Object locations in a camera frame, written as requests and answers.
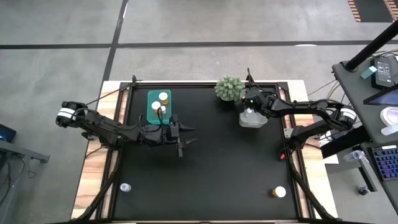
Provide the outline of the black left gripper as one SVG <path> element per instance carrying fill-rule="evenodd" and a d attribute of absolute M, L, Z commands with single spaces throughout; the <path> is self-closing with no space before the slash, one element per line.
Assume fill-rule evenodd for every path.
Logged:
<path fill-rule="evenodd" d="M 162 144 L 175 144 L 177 147 L 178 157 L 183 157 L 183 143 L 188 145 L 197 141 L 197 138 L 186 139 L 183 143 L 180 140 L 180 131 L 195 131 L 193 127 L 186 126 L 179 122 L 177 114 L 173 114 L 169 119 L 169 124 L 161 128 Z"/>

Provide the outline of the teal plastic bin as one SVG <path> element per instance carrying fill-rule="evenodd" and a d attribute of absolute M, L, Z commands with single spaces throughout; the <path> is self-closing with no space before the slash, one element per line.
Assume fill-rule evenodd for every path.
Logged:
<path fill-rule="evenodd" d="M 167 92 L 169 94 L 169 103 L 167 105 L 163 105 L 159 100 L 159 94 L 161 92 Z M 160 124 L 158 110 L 153 110 L 151 107 L 151 104 L 155 101 L 159 101 L 161 106 L 166 107 L 166 114 L 163 114 L 163 123 L 169 124 L 169 119 L 172 115 L 172 92 L 170 90 L 150 90 L 147 94 L 147 121 L 151 124 Z"/>

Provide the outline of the potted green succulent plant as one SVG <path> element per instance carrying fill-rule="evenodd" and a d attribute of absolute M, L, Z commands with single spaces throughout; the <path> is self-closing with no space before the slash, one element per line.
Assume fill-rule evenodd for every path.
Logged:
<path fill-rule="evenodd" d="M 244 92 L 245 84 L 239 77 L 224 76 L 215 86 L 215 93 L 223 101 L 238 101 Z"/>

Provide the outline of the dark grey side desk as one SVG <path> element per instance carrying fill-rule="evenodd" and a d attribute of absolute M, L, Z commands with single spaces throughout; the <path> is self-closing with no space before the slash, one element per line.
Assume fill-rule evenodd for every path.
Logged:
<path fill-rule="evenodd" d="M 386 195 L 398 214 L 398 177 L 394 180 L 384 180 L 379 171 L 379 165 L 373 154 L 373 149 L 383 146 L 395 146 L 398 154 L 398 133 L 384 136 L 381 129 L 385 127 L 380 118 L 383 105 L 365 105 L 363 101 L 381 92 L 371 86 L 369 78 L 363 79 L 360 74 L 371 65 L 371 60 L 360 52 L 349 61 L 340 62 L 332 66 L 335 78 L 340 83 L 362 125 L 351 130 L 344 136 L 322 146 L 323 156 L 329 157 L 347 148 L 358 145 L 365 152 L 370 166 L 376 173 Z"/>

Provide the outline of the clear water bottle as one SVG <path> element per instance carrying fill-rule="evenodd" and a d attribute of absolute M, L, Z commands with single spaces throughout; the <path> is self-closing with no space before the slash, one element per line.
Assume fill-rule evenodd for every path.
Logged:
<path fill-rule="evenodd" d="M 343 156 L 344 161 L 353 162 L 365 158 L 365 154 L 362 150 L 355 150 Z"/>

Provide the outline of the small teal box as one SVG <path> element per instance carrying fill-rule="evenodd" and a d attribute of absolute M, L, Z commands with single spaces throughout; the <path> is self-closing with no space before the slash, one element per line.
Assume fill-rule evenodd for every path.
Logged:
<path fill-rule="evenodd" d="M 375 74 L 376 71 L 377 71 L 377 68 L 376 68 L 375 66 L 370 66 L 369 68 L 367 68 L 367 69 L 361 74 L 361 78 L 367 79 L 367 78 L 371 77 L 373 74 Z"/>

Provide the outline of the black round pole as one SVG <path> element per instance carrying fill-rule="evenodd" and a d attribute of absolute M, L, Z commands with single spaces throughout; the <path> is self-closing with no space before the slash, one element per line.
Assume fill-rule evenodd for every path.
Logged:
<path fill-rule="evenodd" d="M 362 51 L 355 55 L 351 60 L 344 64 L 347 71 L 352 72 L 363 63 L 368 57 L 387 44 L 398 35 L 398 20 L 393 22 L 386 30 L 379 34 L 371 43 L 365 46 Z"/>

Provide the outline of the black power adapter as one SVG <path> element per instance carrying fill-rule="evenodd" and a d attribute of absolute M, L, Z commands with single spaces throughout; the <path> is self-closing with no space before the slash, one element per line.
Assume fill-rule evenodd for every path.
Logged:
<path fill-rule="evenodd" d="M 372 60 L 376 71 L 371 77 L 371 86 L 383 90 L 394 85 L 391 60 L 385 56 L 377 56 Z"/>

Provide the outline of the white tape roll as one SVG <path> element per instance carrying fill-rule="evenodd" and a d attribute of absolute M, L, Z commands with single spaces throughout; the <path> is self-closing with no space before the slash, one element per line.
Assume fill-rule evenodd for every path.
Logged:
<path fill-rule="evenodd" d="M 398 124 L 398 107 L 388 106 L 380 112 L 381 121 L 386 126 Z"/>

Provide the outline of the dark tablet screen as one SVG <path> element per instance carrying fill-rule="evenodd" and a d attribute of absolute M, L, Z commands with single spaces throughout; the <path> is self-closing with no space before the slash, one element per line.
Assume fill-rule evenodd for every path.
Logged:
<path fill-rule="evenodd" d="M 398 106 L 398 84 L 366 98 L 363 104 Z"/>

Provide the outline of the black mat red striped edge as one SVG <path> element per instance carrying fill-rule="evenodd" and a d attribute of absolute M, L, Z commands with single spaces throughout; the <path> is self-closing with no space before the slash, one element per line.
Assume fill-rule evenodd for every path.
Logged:
<path fill-rule="evenodd" d="M 347 0 L 356 22 L 390 23 L 398 19 L 398 0 Z"/>

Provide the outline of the backlit computer keyboard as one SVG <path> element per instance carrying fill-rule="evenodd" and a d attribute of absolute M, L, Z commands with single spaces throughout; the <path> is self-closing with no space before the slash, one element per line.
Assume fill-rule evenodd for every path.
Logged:
<path fill-rule="evenodd" d="M 372 147 L 371 155 L 383 181 L 398 180 L 398 146 Z"/>

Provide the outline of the blue device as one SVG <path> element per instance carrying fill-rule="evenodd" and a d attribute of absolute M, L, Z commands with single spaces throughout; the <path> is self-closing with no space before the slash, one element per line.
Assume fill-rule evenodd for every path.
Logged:
<path fill-rule="evenodd" d="M 0 140 L 6 141 L 6 142 L 13 142 L 15 136 L 16 136 L 16 131 L 3 125 L 0 124 Z"/>

